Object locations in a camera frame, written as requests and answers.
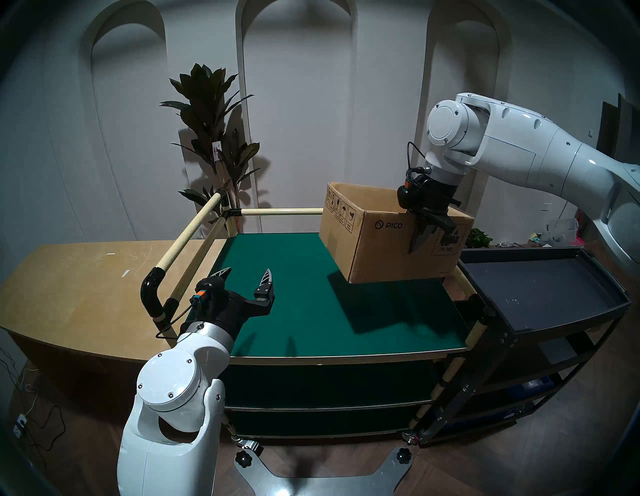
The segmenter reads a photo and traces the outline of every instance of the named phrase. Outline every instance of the black metal shelf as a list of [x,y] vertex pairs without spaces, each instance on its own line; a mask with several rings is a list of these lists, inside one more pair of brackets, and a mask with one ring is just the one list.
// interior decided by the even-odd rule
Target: black metal shelf
[[521,344],[613,321],[630,304],[583,248],[476,248],[463,250],[458,266]]
[[404,406],[358,412],[229,412],[228,416],[240,437],[332,438],[402,431],[417,409]]
[[429,442],[440,442],[458,436],[498,428],[507,424],[514,424],[516,420],[526,417],[536,410],[536,405],[527,403],[520,411],[514,413],[505,412],[503,417],[488,415],[485,419],[483,417],[474,420],[459,420],[441,429]]
[[454,416],[453,421],[461,422],[463,420],[479,419],[481,417],[492,415],[494,413],[511,410],[512,408],[516,408],[517,406],[522,406],[536,399],[554,394],[562,388],[564,382],[562,380],[562,377],[560,377],[558,373],[552,374],[550,376],[550,379],[554,384],[553,387],[523,398],[516,399],[511,397],[506,389],[500,389],[497,391],[491,391],[482,394],[475,394]]
[[596,351],[586,332],[514,348],[477,393],[497,391],[550,376],[589,360]]
[[323,412],[431,402],[428,361],[351,365],[230,365],[221,374],[225,409]]

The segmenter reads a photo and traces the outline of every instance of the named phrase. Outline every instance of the metal plate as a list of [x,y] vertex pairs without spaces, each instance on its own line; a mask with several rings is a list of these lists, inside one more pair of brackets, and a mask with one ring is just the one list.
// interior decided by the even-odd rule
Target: metal plate
[[616,281],[577,248],[481,248],[463,251],[460,260],[471,284],[517,334],[579,322],[585,329],[590,319],[628,305]]
[[246,468],[240,466],[236,460],[235,466],[244,477],[256,496],[365,496],[392,495],[396,486],[413,463],[413,456],[408,463],[398,461],[398,452],[406,448],[394,448],[380,468],[369,476],[357,477],[276,477],[254,452],[251,465]]

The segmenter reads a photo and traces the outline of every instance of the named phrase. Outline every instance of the wooden desk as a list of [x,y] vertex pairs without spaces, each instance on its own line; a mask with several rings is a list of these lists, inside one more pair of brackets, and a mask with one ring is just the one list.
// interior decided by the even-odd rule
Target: wooden desk
[[[0,287],[0,326],[14,337],[50,346],[145,362],[168,344],[156,339],[157,330],[140,302],[140,284],[172,243],[40,246]],[[169,297],[202,243],[190,241],[169,269],[158,291],[161,301]],[[208,275],[224,244],[224,239],[214,242],[193,287]],[[189,305],[191,295],[184,295],[180,309]]]

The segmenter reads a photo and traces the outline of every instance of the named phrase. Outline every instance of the green plant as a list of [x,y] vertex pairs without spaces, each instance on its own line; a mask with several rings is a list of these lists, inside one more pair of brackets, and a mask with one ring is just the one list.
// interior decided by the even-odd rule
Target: green plant
[[[231,87],[237,74],[227,79],[225,77],[226,70],[224,68],[212,72],[206,65],[195,64],[191,69],[191,74],[180,75],[180,81],[169,79],[173,87],[187,98],[189,103],[169,100],[160,103],[160,106],[179,110],[178,115],[182,122],[197,136],[191,140],[191,148],[179,143],[172,143],[172,145],[189,150],[202,158],[211,166],[218,184],[222,184],[226,180],[223,188],[226,189],[231,183],[236,206],[239,206],[240,183],[258,170],[254,169],[244,173],[248,161],[260,150],[260,143],[246,143],[244,140],[240,140],[240,133],[235,128],[225,130],[225,116],[240,105],[243,100],[253,97],[253,95],[247,95],[232,104],[232,100],[240,92],[238,91],[231,98],[225,100],[225,93]],[[220,142],[221,161],[216,160],[214,153],[213,144],[217,141]],[[198,205],[204,205],[213,195],[214,189],[212,187],[210,191],[207,191],[203,188],[202,191],[202,195],[194,189],[185,189],[179,193]]]
[[467,248],[489,248],[489,244],[492,241],[492,237],[488,237],[483,231],[474,227],[467,238],[465,246]]

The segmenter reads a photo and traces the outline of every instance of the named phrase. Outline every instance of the arched panel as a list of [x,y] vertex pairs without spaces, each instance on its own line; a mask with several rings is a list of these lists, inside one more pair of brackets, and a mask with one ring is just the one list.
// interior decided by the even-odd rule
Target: arched panel
[[[439,0],[427,26],[427,53],[416,130],[423,153],[432,150],[442,159],[442,148],[434,147],[426,134],[426,119],[441,100],[453,100],[457,93],[474,92],[493,97],[500,48],[493,24],[465,0]],[[479,198],[471,201],[475,170],[467,173],[455,198],[474,215]]]
[[178,194],[187,186],[171,111],[164,24],[148,2],[114,13],[91,54],[95,107],[104,147],[137,239],[175,239],[194,208]]
[[[344,178],[352,20],[345,2],[250,0],[242,14],[246,108],[261,207],[320,207]],[[263,232],[318,231],[317,217],[263,217]]]

